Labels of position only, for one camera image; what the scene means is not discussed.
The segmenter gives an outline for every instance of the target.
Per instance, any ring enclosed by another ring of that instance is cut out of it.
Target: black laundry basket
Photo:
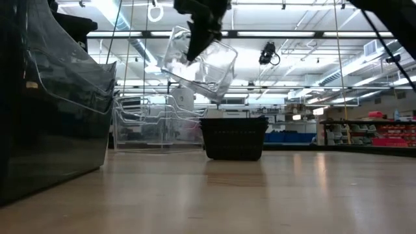
[[[259,160],[267,127],[266,118],[201,119],[203,141],[208,158]]]

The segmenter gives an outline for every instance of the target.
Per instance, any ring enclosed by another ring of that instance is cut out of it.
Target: cable
[[[135,8],[131,7],[131,17],[130,17],[130,25],[133,23],[133,13],[135,12]],[[129,65],[129,55],[130,55],[130,43],[127,43],[127,58],[125,60],[125,70],[124,70],[124,83],[123,83],[123,96],[124,96],[124,90],[125,90],[125,81],[127,80],[127,69]]]
[[[394,58],[393,53],[391,52],[391,50],[388,48],[388,46],[385,44],[382,36],[380,35],[380,33],[378,32],[376,26],[373,24],[373,22],[371,21],[371,19],[369,18],[369,16],[367,15],[367,13],[364,10],[361,10],[361,12],[363,13],[365,19],[367,20],[367,22],[370,24],[372,30],[376,33],[378,40],[380,41],[380,43],[383,45],[385,51],[387,52],[387,54],[389,54],[389,56],[391,58]],[[397,59],[393,59],[397,68],[400,70],[400,72],[404,75],[404,77],[408,80],[409,85],[411,86],[411,88],[413,89],[414,92],[416,92],[416,86],[415,84],[413,84],[413,82],[411,81],[408,73],[403,69],[402,65],[400,65],[397,61]]]
[[[337,32],[337,46],[338,46],[338,60],[339,60],[339,70],[341,72],[341,85],[343,88],[343,97],[344,97],[344,113],[345,113],[345,120],[348,120],[348,112],[346,110],[346,92],[344,88],[344,74],[343,74],[343,64],[341,62],[341,50],[339,45],[339,31],[338,31],[338,19],[337,19],[337,3],[333,0],[333,10],[335,12],[335,30]],[[351,135],[350,135],[350,127],[348,124],[346,125],[346,135],[348,137],[348,144],[351,145]]]
[[[274,55],[279,58],[279,62],[277,62],[277,63],[274,64],[274,63],[272,63],[272,61],[270,61],[270,64],[273,65],[273,66],[277,66],[277,65],[280,64],[280,56],[276,52],[274,52]]]
[[[120,11],[122,10],[122,3],[123,3],[123,0],[120,0],[120,4],[118,5],[118,12],[117,12],[116,23],[114,24],[114,28],[112,30],[112,36],[111,36],[111,41],[110,41],[110,46],[109,46],[109,53],[107,55],[107,61],[105,62],[105,64],[108,64],[109,63],[109,58],[110,58],[110,53],[111,53],[111,47],[112,47],[112,41],[114,40],[114,34],[116,33],[117,23],[118,23],[118,16],[120,16]]]
[[[149,11],[149,6],[150,6],[150,0],[148,0],[148,11]],[[146,30],[148,29],[148,25],[149,25],[149,18],[146,18]],[[143,58],[143,68],[146,67],[146,57],[148,56],[148,54],[146,53],[146,50],[148,49],[148,39],[144,40],[144,58]],[[143,69],[143,94],[146,93],[146,88],[145,88],[145,84],[146,83],[146,71],[145,69]]]

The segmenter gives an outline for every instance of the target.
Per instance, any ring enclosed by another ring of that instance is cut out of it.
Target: clear plastic bin
[[[190,31],[176,26],[172,30],[162,71],[175,81],[211,100],[220,101],[234,79],[237,51],[214,41],[195,61],[187,60]]]
[[[159,104],[162,100],[168,104]],[[114,148],[202,144],[199,119],[205,115],[206,110],[181,109],[170,95],[119,97],[113,109]]]

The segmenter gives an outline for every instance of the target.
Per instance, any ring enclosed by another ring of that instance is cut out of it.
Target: laminate floor
[[[0,233],[416,233],[416,159],[109,153],[101,170],[0,209]]]

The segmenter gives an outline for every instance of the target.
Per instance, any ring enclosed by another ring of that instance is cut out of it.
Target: stacked plastic bins
[[[257,161],[263,151],[266,118],[201,119],[207,156],[216,160]]]
[[[199,119],[206,110],[180,108],[171,95],[119,97],[114,102],[116,151],[202,145]]]

